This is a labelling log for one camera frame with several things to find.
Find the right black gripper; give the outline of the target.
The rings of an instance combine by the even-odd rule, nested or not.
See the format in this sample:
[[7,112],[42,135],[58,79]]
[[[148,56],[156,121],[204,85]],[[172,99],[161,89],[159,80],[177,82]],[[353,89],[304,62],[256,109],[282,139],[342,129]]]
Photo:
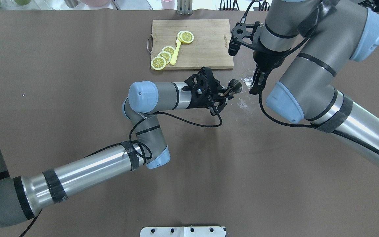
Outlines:
[[266,84],[266,72],[282,65],[289,51],[254,51],[254,61],[257,67],[254,71],[253,82],[249,93],[261,96]]

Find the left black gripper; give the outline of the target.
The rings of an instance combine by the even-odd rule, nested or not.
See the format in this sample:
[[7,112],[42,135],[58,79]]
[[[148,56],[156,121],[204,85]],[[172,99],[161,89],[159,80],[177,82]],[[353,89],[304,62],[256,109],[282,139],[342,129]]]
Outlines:
[[187,85],[185,91],[191,92],[191,101],[188,109],[210,108],[210,114],[214,117],[226,106],[223,99],[232,99],[230,89],[222,89],[220,82],[214,78],[212,69],[203,66],[197,74],[193,74],[184,81]]

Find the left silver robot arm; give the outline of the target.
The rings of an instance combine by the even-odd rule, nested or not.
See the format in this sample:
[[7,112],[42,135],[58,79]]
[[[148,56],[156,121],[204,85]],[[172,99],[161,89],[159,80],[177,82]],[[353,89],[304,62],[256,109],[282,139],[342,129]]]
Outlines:
[[208,67],[184,82],[135,82],[122,104],[133,125],[126,141],[34,177],[11,178],[0,150],[0,228],[35,221],[42,209],[140,166],[158,168],[170,160],[157,115],[175,109],[209,109],[219,116],[232,87],[224,88]]

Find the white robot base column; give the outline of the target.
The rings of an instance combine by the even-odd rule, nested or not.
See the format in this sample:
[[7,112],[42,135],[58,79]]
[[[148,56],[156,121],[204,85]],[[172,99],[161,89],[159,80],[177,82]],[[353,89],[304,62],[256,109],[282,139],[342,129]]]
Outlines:
[[226,237],[222,226],[144,227],[140,237]]

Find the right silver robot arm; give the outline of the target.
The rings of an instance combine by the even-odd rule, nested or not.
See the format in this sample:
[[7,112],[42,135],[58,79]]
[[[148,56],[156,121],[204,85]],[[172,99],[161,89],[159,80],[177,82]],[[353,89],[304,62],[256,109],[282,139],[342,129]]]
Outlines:
[[296,36],[307,40],[266,99],[290,125],[338,136],[379,168],[379,118],[331,85],[349,61],[379,45],[379,14],[350,0],[274,0],[256,37],[273,53],[290,53]]

